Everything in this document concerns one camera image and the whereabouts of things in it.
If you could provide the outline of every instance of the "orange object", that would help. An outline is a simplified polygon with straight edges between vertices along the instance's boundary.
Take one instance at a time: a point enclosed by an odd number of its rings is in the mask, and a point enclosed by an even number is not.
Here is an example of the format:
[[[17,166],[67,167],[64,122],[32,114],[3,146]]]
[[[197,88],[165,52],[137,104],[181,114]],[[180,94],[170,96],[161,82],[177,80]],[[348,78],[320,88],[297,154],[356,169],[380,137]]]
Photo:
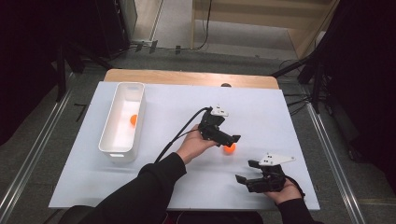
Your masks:
[[[232,154],[235,151],[236,145],[233,143],[230,147],[224,146],[224,151],[228,154]]]
[[[137,119],[137,115],[132,115],[131,116],[131,123],[132,125],[136,126],[136,119]]]

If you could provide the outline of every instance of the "gray carpet floor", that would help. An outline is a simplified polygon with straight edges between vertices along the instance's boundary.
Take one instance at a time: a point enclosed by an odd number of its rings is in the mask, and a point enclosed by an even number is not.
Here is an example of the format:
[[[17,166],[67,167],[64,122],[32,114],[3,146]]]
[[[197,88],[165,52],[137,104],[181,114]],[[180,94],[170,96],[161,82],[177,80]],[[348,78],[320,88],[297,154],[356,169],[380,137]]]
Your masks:
[[[241,57],[182,51],[176,55],[172,50],[157,49],[149,54],[148,49],[129,51],[110,61],[123,69],[158,69],[172,71],[193,71],[227,74],[265,76],[286,66],[280,60],[259,57]],[[95,63],[86,62],[83,74],[76,74],[70,98],[60,116],[37,166],[32,172],[21,197],[8,219],[8,223],[44,223],[54,210],[48,205],[54,187],[64,168],[71,147],[83,121],[78,119],[81,106],[88,105],[97,83],[103,80],[106,70]],[[303,93],[297,83],[295,70],[281,77],[278,82],[284,93]],[[43,99],[41,104],[26,119],[14,136],[0,146],[0,192],[4,193],[19,171],[30,148],[35,142],[47,116],[54,106],[56,88]],[[300,96],[286,97],[288,102],[301,99]],[[394,223],[396,220],[395,195],[384,175],[370,163],[356,163],[347,155],[347,145],[338,131],[337,124],[329,116],[323,105],[321,117],[328,131],[338,159],[342,162],[347,178],[360,202],[367,223]],[[334,180],[332,170],[323,152],[308,110],[304,107],[292,116],[292,122],[300,141],[306,164],[317,191],[321,210],[313,212],[313,217],[325,223],[351,223],[343,198]],[[49,223],[57,223],[61,211]],[[281,223],[277,211],[261,212],[264,223]]]

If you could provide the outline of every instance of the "person's left hand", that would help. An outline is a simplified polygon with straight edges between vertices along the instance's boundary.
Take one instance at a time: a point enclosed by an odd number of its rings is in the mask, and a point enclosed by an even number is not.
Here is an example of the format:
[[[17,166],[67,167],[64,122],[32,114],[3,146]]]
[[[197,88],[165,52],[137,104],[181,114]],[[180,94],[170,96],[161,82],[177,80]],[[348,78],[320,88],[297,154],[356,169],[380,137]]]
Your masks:
[[[218,144],[215,141],[205,140],[198,131],[198,124],[191,130],[196,131],[192,131],[186,135],[183,143],[176,152],[184,161],[184,164],[189,163],[192,159],[204,153],[208,148]]]

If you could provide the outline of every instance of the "white table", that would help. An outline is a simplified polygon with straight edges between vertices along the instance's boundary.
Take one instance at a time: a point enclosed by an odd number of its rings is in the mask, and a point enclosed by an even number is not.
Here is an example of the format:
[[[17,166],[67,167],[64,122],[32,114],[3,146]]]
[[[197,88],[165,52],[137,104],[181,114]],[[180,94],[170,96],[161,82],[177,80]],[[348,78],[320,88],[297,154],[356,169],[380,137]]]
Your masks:
[[[213,147],[187,165],[187,174],[177,181],[170,210],[266,210],[274,203],[263,194],[248,193],[234,175],[261,177],[248,167],[266,152],[290,155],[296,161],[282,165],[295,178],[310,210],[319,210],[318,199],[290,115],[279,90],[147,84],[146,114],[140,148],[135,161],[116,164],[98,149],[117,82],[101,82],[92,98],[78,137],[49,203],[50,208],[76,204],[96,206],[107,195],[136,177],[140,168],[154,162],[199,109],[220,104],[230,113],[220,129],[240,134],[233,155]],[[193,123],[198,123],[202,116]],[[169,149],[175,151],[182,139]]]

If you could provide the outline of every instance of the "metal strip on floor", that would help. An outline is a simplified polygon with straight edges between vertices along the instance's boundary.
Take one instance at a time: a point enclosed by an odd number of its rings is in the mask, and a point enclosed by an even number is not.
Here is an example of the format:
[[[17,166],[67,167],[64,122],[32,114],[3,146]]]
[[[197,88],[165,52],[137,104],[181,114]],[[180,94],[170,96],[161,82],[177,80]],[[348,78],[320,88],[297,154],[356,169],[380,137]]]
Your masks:
[[[0,224],[7,223],[7,220],[11,215],[12,210],[14,209],[18,199],[20,198],[22,191],[29,180],[30,175],[35,169],[35,166],[40,159],[40,156],[48,140],[50,139],[52,131],[55,128],[59,117],[64,112],[64,108],[70,98],[70,92],[73,90],[75,82],[76,75],[71,73],[69,79],[67,80],[69,86],[67,92],[64,94],[64,97],[61,99],[61,101],[59,103],[56,103],[53,107],[46,123],[44,124],[40,134],[35,140],[35,143],[30,149],[28,156],[23,162],[21,169],[18,171],[12,183],[8,186],[6,194],[0,204]]]
[[[332,169],[332,174],[334,175],[335,182],[337,183],[337,186],[341,192],[341,196],[344,200],[346,210],[349,213],[352,223],[366,223],[358,200],[355,197],[342,165],[337,158],[334,148],[332,147],[332,141],[330,140],[329,135],[327,135],[320,114],[315,112],[315,109],[311,104],[307,105],[307,109],[309,115],[311,116],[312,122],[314,123],[315,129],[317,130],[320,143],[323,146],[327,161]]]

